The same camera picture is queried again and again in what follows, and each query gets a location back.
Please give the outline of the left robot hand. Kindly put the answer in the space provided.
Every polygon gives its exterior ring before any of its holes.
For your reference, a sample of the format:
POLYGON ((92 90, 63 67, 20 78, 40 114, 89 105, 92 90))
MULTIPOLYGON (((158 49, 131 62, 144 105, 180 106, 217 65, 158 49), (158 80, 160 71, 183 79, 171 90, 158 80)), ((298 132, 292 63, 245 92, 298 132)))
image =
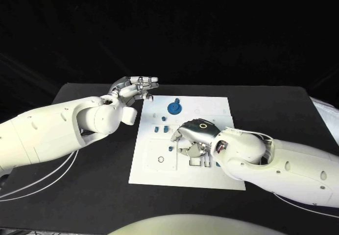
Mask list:
POLYGON ((158 87, 158 78, 153 76, 124 76, 109 87, 108 95, 112 95, 124 103, 131 106, 135 100, 153 101, 150 89, 158 87))

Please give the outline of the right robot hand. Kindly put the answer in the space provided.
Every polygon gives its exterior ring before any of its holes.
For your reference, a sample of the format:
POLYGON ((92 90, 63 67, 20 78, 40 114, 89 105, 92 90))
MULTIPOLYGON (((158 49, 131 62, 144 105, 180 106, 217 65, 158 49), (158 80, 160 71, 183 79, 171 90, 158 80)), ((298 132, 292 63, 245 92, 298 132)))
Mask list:
POLYGON ((186 139, 191 144, 189 148, 179 148, 177 153, 190 157, 200 158, 210 151, 212 141, 220 130, 212 122, 199 118, 184 122, 174 131, 170 141, 179 142, 186 139))

